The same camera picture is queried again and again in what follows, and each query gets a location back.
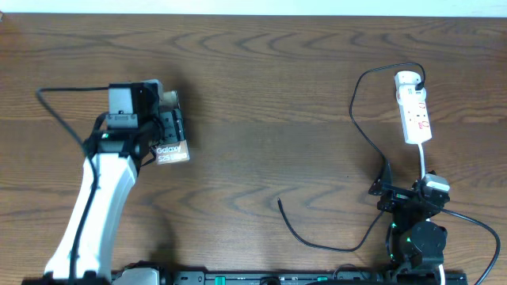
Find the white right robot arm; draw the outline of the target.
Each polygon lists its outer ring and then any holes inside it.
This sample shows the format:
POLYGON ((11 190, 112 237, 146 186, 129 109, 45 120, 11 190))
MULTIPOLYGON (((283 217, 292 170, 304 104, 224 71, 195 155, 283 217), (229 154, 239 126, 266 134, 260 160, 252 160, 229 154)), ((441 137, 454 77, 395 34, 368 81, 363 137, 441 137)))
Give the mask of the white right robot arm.
POLYGON ((385 280, 397 284, 446 284, 443 269, 447 230, 431 218, 450 200, 450 184, 435 172, 417 179, 410 189, 393 185, 387 159, 368 193, 379 197, 377 208, 392 214, 386 247, 390 267, 385 280))

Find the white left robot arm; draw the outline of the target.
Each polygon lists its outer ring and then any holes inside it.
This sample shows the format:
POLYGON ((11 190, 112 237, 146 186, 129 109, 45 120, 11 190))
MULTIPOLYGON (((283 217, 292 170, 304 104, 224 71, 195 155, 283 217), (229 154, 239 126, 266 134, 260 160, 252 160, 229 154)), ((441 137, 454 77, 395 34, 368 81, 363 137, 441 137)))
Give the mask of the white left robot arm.
POLYGON ((115 277, 112 251, 128 195, 142 167, 190 159, 177 92, 157 79, 111 83, 109 110, 79 140, 82 184, 61 242, 37 284, 161 284, 161 268, 135 266, 115 277))

